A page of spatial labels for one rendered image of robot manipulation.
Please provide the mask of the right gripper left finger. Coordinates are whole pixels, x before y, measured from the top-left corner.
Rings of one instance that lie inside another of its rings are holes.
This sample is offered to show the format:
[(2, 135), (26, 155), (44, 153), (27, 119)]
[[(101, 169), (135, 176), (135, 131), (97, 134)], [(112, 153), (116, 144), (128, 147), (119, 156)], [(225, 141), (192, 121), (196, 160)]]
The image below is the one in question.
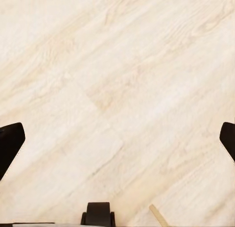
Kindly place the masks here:
[(0, 181), (25, 141), (21, 122), (0, 127)]

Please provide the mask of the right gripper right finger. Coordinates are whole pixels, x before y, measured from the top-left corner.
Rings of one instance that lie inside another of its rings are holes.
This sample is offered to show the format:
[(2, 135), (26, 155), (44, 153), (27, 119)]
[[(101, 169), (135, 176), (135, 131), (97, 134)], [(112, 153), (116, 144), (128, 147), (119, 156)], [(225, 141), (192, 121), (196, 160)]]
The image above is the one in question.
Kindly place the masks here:
[(235, 124), (223, 122), (219, 139), (235, 161)]

